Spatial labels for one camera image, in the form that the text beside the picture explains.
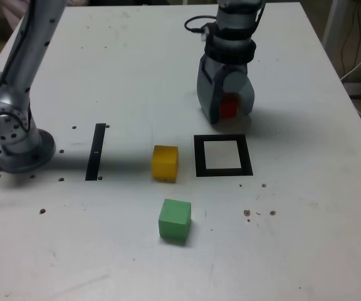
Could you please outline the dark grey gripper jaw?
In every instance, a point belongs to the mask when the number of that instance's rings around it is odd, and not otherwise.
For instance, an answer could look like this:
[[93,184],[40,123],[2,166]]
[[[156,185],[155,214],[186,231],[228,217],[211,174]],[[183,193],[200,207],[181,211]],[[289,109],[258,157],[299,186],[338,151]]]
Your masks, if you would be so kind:
[[210,58],[201,58],[197,74],[197,96],[204,115],[210,124],[221,117],[221,102],[224,95],[223,82],[226,67]]

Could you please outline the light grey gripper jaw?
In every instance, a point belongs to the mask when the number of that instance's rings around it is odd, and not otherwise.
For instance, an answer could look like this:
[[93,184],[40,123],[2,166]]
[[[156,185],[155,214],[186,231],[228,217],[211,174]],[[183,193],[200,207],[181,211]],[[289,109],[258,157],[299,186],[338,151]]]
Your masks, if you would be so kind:
[[253,110],[254,89],[246,73],[235,68],[226,68],[227,76],[223,82],[224,95],[221,102],[221,119],[248,115]]

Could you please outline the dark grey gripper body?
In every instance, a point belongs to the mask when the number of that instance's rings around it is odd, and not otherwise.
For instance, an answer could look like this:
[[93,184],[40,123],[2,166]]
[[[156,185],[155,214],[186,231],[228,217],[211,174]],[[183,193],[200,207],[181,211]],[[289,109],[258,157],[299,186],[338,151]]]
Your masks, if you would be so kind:
[[204,58],[204,69],[208,73],[217,73],[224,66],[230,66],[232,68],[236,68],[237,70],[240,70],[243,73],[248,72],[247,64],[238,65],[238,64],[223,63],[210,58],[208,55],[203,55],[203,58]]

